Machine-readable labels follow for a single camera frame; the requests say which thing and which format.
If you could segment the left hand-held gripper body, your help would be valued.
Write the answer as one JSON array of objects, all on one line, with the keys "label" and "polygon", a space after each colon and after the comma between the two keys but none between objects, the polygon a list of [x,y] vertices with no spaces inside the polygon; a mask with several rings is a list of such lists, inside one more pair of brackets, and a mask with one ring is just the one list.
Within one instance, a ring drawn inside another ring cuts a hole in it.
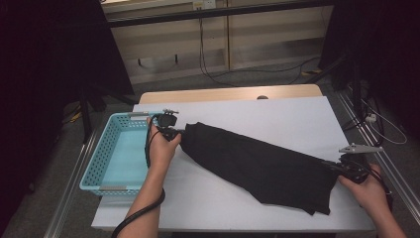
[{"label": "left hand-held gripper body", "polygon": [[171,129],[174,129],[174,126],[176,124],[176,114],[176,111],[166,109],[162,113],[156,115],[157,129],[168,141],[172,140]]}]

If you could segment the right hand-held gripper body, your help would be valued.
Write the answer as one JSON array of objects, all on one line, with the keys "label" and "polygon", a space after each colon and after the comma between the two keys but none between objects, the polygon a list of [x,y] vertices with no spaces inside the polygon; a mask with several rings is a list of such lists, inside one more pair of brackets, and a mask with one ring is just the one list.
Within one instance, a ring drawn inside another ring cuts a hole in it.
[{"label": "right hand-held gripper body", "polygon": [[340,157],[339,168],[343,172],[343,176],[355,183],[364,182],[373,171],[368,164],[366,154],[379,153],[383,151],[383,147],[372,147],[367,145],[351,145],[339,150],[342,153]]}]

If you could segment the light blue plastic basket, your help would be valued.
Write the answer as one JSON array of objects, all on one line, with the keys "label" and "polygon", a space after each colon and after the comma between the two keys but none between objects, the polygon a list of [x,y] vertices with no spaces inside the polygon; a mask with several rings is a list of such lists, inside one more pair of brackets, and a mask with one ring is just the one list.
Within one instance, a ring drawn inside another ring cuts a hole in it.
[{"label": "light blue plastic basket", "polygon": [[95,195],[135,195],[147,172],[147,118],[161,111],[112,114],[94,149],[79,188]]}]

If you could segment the black pants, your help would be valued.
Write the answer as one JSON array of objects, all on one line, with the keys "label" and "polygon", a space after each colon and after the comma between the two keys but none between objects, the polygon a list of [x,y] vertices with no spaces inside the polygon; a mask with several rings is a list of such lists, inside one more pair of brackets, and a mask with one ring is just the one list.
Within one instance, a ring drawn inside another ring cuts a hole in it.
[{"label": "black pants", "polygon": [[337,174],[321,159],[203,123],[186,125],[180,146],[199,166],[262,204],[330,213]]}]

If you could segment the person's left hand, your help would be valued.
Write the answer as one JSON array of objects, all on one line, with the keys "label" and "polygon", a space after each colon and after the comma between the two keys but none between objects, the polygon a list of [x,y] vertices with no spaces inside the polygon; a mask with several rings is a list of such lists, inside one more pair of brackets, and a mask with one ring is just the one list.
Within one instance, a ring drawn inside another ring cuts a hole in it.
[{"label": "person's left hand", "polygon": [[151,170],[166,171],[174,156],[175,149],[181,141],[181,135],[178,134],[174,139],[168,141],[154,124],[151,125],[151,135]]}]

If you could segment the person's right hand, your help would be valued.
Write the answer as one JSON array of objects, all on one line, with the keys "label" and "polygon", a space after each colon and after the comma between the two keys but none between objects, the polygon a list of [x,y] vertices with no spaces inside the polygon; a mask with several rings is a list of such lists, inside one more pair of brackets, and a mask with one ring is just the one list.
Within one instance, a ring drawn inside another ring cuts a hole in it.
[{"label": "person's right hand", "polygon": [[343,176],[338,176],[338,181],[353,194],[371,218],[384,217],[391,213],[384,188],[373,176],[368,176],[362,183],[355,183]]}]

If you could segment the wooden table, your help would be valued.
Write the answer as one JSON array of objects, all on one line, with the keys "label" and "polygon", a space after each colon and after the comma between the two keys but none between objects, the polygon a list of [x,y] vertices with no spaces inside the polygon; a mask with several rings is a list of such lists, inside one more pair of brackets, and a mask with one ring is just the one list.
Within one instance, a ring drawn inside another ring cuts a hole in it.
[{"label": "wooden table", "polygon": [[315,97],[322,96],[322,92],[316,84],[158,91],[144,93],[140,104],[254,100],[264,96],[268,99]]}]

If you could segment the black metal stand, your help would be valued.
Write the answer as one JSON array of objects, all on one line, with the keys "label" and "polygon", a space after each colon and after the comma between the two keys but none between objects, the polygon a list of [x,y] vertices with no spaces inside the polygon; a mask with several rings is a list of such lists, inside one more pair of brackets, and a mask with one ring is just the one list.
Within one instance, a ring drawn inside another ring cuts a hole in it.
[{"label": "black metal stand", "polygon": [[339,70],[340,68],[347,69],[350,72],[353,108],[356,112],[356,115],[362,117],[363,105],[360,67],[351,57],[347,55],[338,57],[336,60],[322,69],[320,73],[308,79],[306,84],[315,84],[322,78],[326,77],[327,75],[331,75],[333,72]]},{"label": "black metal stand", "polygon": [[103,99],[104,95],[111,96],[112,98],[117,99],[118,101],[123,102],[127,105],[136,104],[136,101],[134,99],[131,99],[123,94],[114,92],[111,89],[108,89],[97,83],[83,83],[79,87],[79,103],[84,129],[84,143],[87,142],[93,131],[89,116],[89,107],[92,107],[93,110],[96,112],[104,111],[107,107]]}]

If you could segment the black horizontal bar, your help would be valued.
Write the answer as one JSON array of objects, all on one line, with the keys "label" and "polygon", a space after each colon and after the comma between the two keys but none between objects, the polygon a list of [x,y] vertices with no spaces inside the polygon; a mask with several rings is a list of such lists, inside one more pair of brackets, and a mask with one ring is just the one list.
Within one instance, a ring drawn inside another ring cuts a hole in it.
[{"label": "black horizontal bar", "polygon": [[176,21],[186,21],[194,19],[206,19],[214,17],[235,16],[244,14],[255,14],[273,11],[286,11],[305,8],[315,8],[324,6],[334,6],[337,0],[289,0],[278,3],[267,3],[257,5],[247,5],[238,7],[225,7],[210,10],[195,10],[179,13],[168,13],[153,16],[117,18],[109,20],[110,28],[120,28],[138,25],[149,25],[157,23],[167,23]]}]

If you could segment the black curtain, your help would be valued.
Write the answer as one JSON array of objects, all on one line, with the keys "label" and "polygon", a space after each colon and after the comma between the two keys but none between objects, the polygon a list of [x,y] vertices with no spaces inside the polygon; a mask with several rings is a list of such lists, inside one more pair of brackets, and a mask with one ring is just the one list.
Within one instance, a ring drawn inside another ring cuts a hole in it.
[{"label": "black curtain", "polygon": [[336,0],[320,68],[345,56],[334,73],[349,80],[348,66],[420,140],[420,0]]},{"label": "black curtain", "polygon": [[130,94],[102,0],[0,0],[0,233],[48,158],[65,105]]}]

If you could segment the beige cabinet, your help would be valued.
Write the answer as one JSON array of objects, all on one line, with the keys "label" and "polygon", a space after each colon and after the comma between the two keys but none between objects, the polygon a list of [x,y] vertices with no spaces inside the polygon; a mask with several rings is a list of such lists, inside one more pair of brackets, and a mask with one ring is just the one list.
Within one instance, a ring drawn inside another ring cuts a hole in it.
[{"label": "beige cabinet", "polygon": [[[107,20],[195,11],[194,0],[103,0]],[[216,8],[289,0],[216,0]],[[321,54],[333,6],[114,28],[132,83],[293,62]]]}]

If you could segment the aluminium floor rail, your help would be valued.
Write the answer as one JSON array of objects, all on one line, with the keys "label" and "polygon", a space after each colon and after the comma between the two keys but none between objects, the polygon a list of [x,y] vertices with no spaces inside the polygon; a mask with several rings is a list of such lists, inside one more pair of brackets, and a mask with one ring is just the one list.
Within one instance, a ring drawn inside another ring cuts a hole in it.
[{"label": "aluminium floor rail", "polygon": [[65,223],[67,214],[73,203],[75,193],[79,188],[79,183],[84,173],[84,167],[86,166],[86,163],[88,161],[88,157],[93,148],[95,139],[96,139],[95,132],[92,132],[88,137],[84,138],[75,166],[72,169],[72,172],[66,184],[65,190],[53,213],[52,219],[49,223],[49,226],[44,235],[44,238],[59,238],[63,225]]},{"label": "aluminium floor rail", "polygon": [[[364,122],[356,118],[356,112],[353,109],[353,102],[346,93],[338,93],[341,103],[351,117],[352,122],[356,125],[361,136],[368,146],[374,146],[379,142],[380,136],[376,136],[370,123]],[[393,191],[396,192],[400,199],[404,202],[407,209],[410,211],[414,219],[420,224],[420,196],[418,196],[407,182],[403,174],[394,164],[391,156],[386,152],[383,147],[382,152],[374,152],[375,160],[381,166],[384,174],[392,184]]]}]

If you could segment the white wall socket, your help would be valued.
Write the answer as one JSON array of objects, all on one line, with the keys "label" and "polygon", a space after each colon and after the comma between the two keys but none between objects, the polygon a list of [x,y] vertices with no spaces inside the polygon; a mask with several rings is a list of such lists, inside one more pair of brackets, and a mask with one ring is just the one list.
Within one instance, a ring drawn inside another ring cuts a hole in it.
[{"label": "white wall socket", "polygon": [[194,10],[208,10],[216,8],[216,0],[194,0],[192,2]]}]

